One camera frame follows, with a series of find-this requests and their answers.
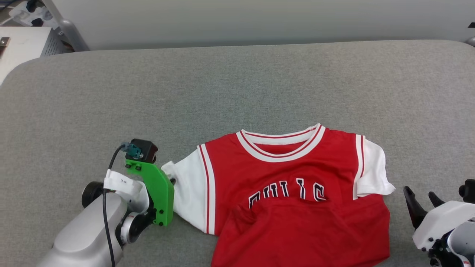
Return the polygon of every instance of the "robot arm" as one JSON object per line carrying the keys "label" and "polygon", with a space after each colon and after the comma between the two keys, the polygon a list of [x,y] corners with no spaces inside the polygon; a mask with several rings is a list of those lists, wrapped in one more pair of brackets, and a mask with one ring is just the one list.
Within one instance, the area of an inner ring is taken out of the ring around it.
{"label": "robot arm", "polygon": [[[107,221],[111,237],[116,237],[127,214],[127,203],[115,193],[107,193]],[[112,238],[116,262],[123,256],[119,239]],[[96,198],[84,211],[64,227],[55,239],[52,249],[38,267],[110,267],[110,251],[102,217],[102,198]]]}
{"label": "robot arm", "polygon": [[[126,143],[125,167],[143,182],[108,169],[104,183],[89,183],[82,195],[84,211],[61,230],[38,267],[112,267],[123,257],[122,248],[149,225],[167,226],[173,216],[174,181],[153,164],[157,150],[149,141]],[[112,251],[103,217],[104,188]]]}
{"label": "robot arm", "polygon": [[418,249],[427,252],[432,266],[475,267],[475,180],[460,187],[465,202],[444,202],[434,192],[429,198],[434,209],[427,212],[409,187],[404,195],[416,229],[412,239]]}

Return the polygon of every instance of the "bulls lettering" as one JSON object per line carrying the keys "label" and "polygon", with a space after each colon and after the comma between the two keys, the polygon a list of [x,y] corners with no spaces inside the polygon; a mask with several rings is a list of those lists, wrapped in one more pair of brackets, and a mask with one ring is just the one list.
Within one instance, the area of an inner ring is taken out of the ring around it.
{"label": "bulls lettering", "polygon": [[[294,190],[297,189],[295,186],[298,186],[298,189],[300,191],[300,198],[305,199],[306,190],[305,190],[304,179],[303,178],[296,178],[295,183],[296,184],[291,183],[291,186],[293,186]],[[278,198],[279,197],[279,189],[278,189],[279,185],[280,185],[280,189],[282,191],[281,197],[289,197],[290,193],[289,193],[287,181],[279,181],[278,185],[277,185],[276,182],[274,182],[274,183],[271,183],[271,184],[269,184],[268,186],[266,186],[262,189],[263,198],[265,198],[265,199],[270,198],[270,197]],[[325,197],[325,187],[323,185],[321,185],[317,182],[314,183],[312,191],[313,191],[313,195],[314,195],[313,198],[315,199],[315,201],[327,200],[327,198]],[[252,209],[252,206],[254,205],[254,203],[259,201],[260,199],[261,199],[261,191],[257,191],[252,196],[250,196],[249,197],[249,208]]]}

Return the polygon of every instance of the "power strip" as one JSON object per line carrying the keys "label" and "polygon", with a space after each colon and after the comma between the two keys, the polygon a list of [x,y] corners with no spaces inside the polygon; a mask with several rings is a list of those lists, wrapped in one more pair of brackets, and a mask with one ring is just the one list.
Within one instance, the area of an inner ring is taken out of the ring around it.
{"label": "power strip", "polygon": [[8,13],[13,21],[25,27],[44,26],[56,30],[59,27],[58,22],[53,18],[46,7],[36,7],[33,12],[27,8],[28,1],[23,1],[15,6]]}

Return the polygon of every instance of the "gray cushion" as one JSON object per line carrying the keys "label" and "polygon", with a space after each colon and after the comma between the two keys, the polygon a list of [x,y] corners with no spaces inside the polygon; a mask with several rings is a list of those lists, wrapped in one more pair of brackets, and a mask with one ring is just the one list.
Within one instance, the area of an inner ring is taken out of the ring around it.
{"label": "gray cushion", "polygon": [[[461,200],[458,187],[475,173],[474,74],[475,48],[438,40],[94,51],[24,63],[0,88],[0,265],[42,258],[121,142],[153,141],[163,164],[242,128],[284,134],[320,122],[386,152],[397,190],[385,197],[391,257],[381,266],[429,266],[412,243],[402,187],[428,209],[431,190]],[[124,172],[124,162],[114,169]],[[208,266],[216,240],[175,216],[127,246],[119,266]]]}

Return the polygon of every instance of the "jersey collar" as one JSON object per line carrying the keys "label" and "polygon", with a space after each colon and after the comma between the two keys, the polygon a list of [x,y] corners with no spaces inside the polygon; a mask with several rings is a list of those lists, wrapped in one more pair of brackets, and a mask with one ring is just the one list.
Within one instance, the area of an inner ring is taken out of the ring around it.
{"label": "jersey collar", "polygon": [[[315,148],[323,137],[325,127],[321,124],[308,127],[307,129],[289,134],[269,135],[250,133],[241,130],[236,133],[242,147],[253,157],[265,162],[286,162],[296,160],[307,155]],[[285,154],[272,154],[260,149],[256,144],[282,145],[304,142],[299,148]]]}

